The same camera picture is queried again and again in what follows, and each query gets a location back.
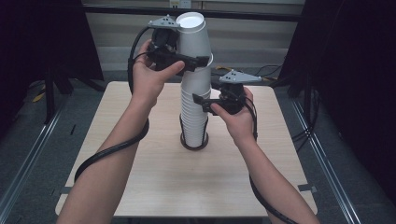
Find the metal bracket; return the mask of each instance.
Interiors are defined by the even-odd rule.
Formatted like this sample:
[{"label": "metal bracket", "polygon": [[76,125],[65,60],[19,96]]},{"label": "metal bracket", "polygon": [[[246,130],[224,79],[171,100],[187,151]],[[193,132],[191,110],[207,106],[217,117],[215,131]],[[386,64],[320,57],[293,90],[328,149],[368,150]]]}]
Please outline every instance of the metal bracket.
[{"label": "metal bracket", "polygon": [[148,22],[148,27],[151,27],[151,28],[177,29],[179,26],[180,26],[180,24],[178,24],[169,15],[162,17],[158,20]]},{"label": "metal bracket", "polygon": [[262,78],[231,70],[231,72],[220,77],[219,81],[227,82],[227,83],[247,83],[247,82],[261,82]]}]

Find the human hand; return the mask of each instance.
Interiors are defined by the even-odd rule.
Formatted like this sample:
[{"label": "human hand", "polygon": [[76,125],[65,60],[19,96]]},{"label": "human hand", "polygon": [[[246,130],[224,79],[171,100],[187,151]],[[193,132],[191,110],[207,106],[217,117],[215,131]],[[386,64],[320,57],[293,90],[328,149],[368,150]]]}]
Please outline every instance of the human hand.
[{"label": "human hand", "polygon": [[[147,40],[142,45],[138,55],[147,52],[150,41]],[[163,90],[165,81],[180,72],[184,68],[184,63],[182,61],[176,62],[162,71],[154,71],[150,68],[151,66],[152,61],[146,54],[136,58],[133,70],[133,99],[143,100],[153,107],[157,103],[157,97]]]},{"label": "human hand", "polygon": [[[253,94],[245,87],[244,88],[246,97],[253,102]],[[247,104],[252,106],[251,102],[247,100]],[[238,145],[243,140],[253,140],[253,118],[250,112],[244,106],[241,111],[234,115],[230,115],[224,108],[218,104],[212,104],[210,106],[212,110],[218,114],[226,123],[227,130],[233,138],[234,142]]]}]

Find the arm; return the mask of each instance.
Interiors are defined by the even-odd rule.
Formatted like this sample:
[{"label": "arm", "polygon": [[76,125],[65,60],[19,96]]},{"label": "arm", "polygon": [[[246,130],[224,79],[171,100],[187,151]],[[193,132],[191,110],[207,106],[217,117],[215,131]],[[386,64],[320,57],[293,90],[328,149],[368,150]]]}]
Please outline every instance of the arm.
[{"label": "arm", "polygon": [[[245,88],[247,98],[252,93]],[[261,196],[277,211],[298,223],[319,223],[300,193],[275,168],[257,145],[252,134],[252,117],[247,108],[230,115],[221,106],[212,104],[212,109],[224,119],[227,129],[247,164],[247,169]],[[273,223],[283,223],[269,213]]]},{"label": "arm", "polygon": [[[145,52],[147,41],[139,51]],[[120,120],[98,151],[138,135],[155,106],[164,82],[183,67],[177,62],[161,72],[149,69],[146,55],[134,64],[134,94]],[[88,167],[68,195],[57,223],[110,223],[134,162],[138,143],[111,154]]]}]

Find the aluminum rail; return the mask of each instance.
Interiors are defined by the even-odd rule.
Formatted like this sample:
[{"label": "aluminum rail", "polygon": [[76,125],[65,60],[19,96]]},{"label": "aluminum rail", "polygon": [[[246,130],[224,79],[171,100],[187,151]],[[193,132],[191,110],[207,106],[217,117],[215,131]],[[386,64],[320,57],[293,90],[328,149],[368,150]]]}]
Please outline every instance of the aluminum rail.
[{"label": "aluminum rail", "polygon": [[12,180],[10,186],[7,191],[4,193],[3,197],[0,200],[0,223],[5,224],[8,218],[9,213],[11,212],[12,207],[18,199],[18,196],[21,194],[22,188],[26,183],[29,174],[35,167],[35,163],[38,160],[38,157],[46,145],[50,135],[52,134],[53,129],[55,128],[59,117],[61,116],[61,112],[64,109],[64,106],[67,101],[67,96],[64,96],[62,101],[60,102],[59,108],[54,114],[53,118],[49,121],[48,124],[44,125],[41,130],[40,135],[35,140],[34,145],[32,146],[29,154],[27,155],[25,161],[23,162],[20,170]]},{"label": "aluminum rail", "polygon": [[[304,129],[308,128],[308,125],[304,119],[304,112],[302,106],[300,105],[300,103],[296,101],[292,101],[292,103],[303,128]],[[330,187],[332,188],[332,192],[346,217],[346,221],[349,224],[361,224],[361,220],[359,219],[355,206],[353,205],[352,201],[350,201],[347,192],[344,190],[344,187],[341,185],[341,182],[338,179],[338,176],[335,173],[334,169],[332,168],[332,164],[327,158],[327,155],[315,133],[310,134],[309,142],[311,144],[311,147],[314,149],[315,155],[317,156],[318,162],[323,170],[323,173],[326,175],[326,178],[329,181]]]},{"label": "aluminum rail", "polygon": [[39,10],[73,10],[85,11],[87,13],[105,13],[105,14],[130,14],[130,15],[157,15],[157,16],[179,16],[185,12],[199,12],[206,18],[217,19],[237,19],[237,20],[254,20],[254,21],[301,21],[301,15],[293,14],[270,14],[255,12],[237,12],[237,11],[220,11],[191,8],[168,8],[168,7],[122,7],[97,4],[66,5],[66,4],[40,4],[35,6]]}]

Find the wall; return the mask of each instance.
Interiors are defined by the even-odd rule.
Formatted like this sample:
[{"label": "wall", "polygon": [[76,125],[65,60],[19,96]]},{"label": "wall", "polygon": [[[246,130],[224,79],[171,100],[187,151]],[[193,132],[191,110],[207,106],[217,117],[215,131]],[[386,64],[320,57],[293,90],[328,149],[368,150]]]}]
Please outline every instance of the wall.
[{"label": "wall", "polygon": [[[169,7],[169,1],[83,0],[84,4],[128,7]],[[300,15],[301,0],[192,1],[192,8]],[[124,70],[137,33],[158,16],[87,13],[103,70]],[[281,64],[296,22],[206,18],[215,65],[261,67]],[[151,32],[141,40],[150,38]]]}]

